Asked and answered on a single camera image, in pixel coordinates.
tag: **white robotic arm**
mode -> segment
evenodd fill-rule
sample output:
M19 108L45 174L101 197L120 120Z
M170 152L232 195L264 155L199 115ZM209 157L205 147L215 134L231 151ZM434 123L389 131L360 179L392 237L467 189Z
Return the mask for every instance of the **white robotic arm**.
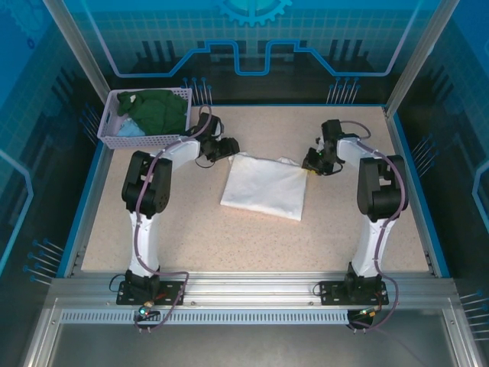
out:
M186 162L194 161L198 158L200 153L200 142L196 139L187 140L181 144L175 145L168 151L165 151L161 158L171 161L172 173L184 165ZM132 238L134 238L134 232L138 223L138 216L135 211L129 213L132 224ZM157 271L160 267L157 254L157 242L158 242L158 229L160 228L161 213L155 213L151 218L147 216L141 216L140 229L138 231L138 244L139 255L144 264L150 269ZM151 277L153 276L148 270L141 266L141 263L136 258L134 252L134 246L132 248L131 264L129 270L132 274L139 277Z
M318 147L309 149L303 168L325 176L340 171L334 170L335 164L348 163L358 170L357 204L364 223L358 250L340 288L351 303L361 303L381 291L381 276L375 262L380 266L388 235L396 222L397 218L390 218L401 205L403 182L398 181L382 154L361 143L357 135L345 134L339 120L328 120L321 127L322 137L316 140ZM388 159L405 181L402 157L394 155ZM406 196L403 204L406 209Z
M342 138L338 140L337 146L337 156L340 160L351 164L353 167L359 170L360 162L364 158L379 159L376 154L365 150L358 144L359 138L350 137ZM388 218L377 219L372 221L367 215L363 215L364 223L361 228L360 242L358 243L357 252L353 257L351 266L358 276L371 278L376 277L378 272L375 268L374 256L375 248L381 233L382 227L385 225ZM384 249L387 243L387 237L389 236L390 230L395 224L396 220L391 220L387 224L384 234L381 240L381 246L378 252L378 263L382 262L384 256Z

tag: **beige work surface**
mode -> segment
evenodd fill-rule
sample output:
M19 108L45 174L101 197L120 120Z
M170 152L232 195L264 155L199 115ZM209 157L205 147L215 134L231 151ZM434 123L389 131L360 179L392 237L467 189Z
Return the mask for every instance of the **beige work surface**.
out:
M372 131L368 141L387 154L393 145L380 107L214 107L225 136L258 158L302 163L328 119L356 120ZM197 121L197 108L192 121ZM345 132L364 132L344 125ZM116 150L83 260L84 271L124 271L131 258L131 224L121 200L133 150ZM301 222L219 205L227 159L211 169L189 162L173 173L170 203L160 222L160 265L187 271L344 271L360 237L358 172L309 174ZM427 271L410 207L392 229L383 261L387 271Z

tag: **green sweater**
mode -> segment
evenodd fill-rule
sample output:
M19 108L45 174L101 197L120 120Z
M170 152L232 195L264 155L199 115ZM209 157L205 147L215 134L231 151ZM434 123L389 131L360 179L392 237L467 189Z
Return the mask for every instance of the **green sweater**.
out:
M146 135L183 134L188 102L169 90L147 89L117 95L119 116L129 114Z

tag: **light blue cloth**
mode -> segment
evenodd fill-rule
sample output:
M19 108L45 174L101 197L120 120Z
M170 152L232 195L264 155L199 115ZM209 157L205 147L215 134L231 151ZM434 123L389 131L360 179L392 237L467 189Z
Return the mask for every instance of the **light blue cloth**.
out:
M145 136L146 134L138 127L138 124L133 119L128 118L122 122L121 129L117 133L117 136Z

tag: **robotic arm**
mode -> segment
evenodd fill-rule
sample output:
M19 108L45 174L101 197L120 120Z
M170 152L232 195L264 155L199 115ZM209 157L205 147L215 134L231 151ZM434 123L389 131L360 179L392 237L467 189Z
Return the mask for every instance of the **robotic arm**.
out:
M389 164L375 151L363 145L355 134L345 134L339 120L328 120L321 126L322 137L316 140L318 147L310 148L303 161L303 168L329 176L335 164L351 164L358 169L357 205L364 217L358 250L348 266L343 284L330 289L332 297L342 304L370 304L374 294L383 294L385 285L375 267L377 246L378 263L381 263L390 230L396 222L388 219L401 204L400 183ZM405 181L404 160L399 155L388 157ZM407 197L403 210L407 208Z
M203 128L209 114L201 113L196 126L197 131ZM239 152L239 144L233 138L222 138L224 125L217 116L211 116L206 130L198 137L186 139L178 145L166 150L158 159L150 184L143 196L140 208L141 222L138 230L139 259L154 271L160 270L157 257L158 228L160 215L170 200L171 174L188 161L194 161L200 155L215 162ZM136 151L129 164L128 172L122 188L122 199L126 203L132 224L132 238L138 224L136 202L141 193L148 169L155 154ZM131 304L141 304L146 300L154 300L160 294L160 278L141 266L132 248L131 263L125 273L123 292Z

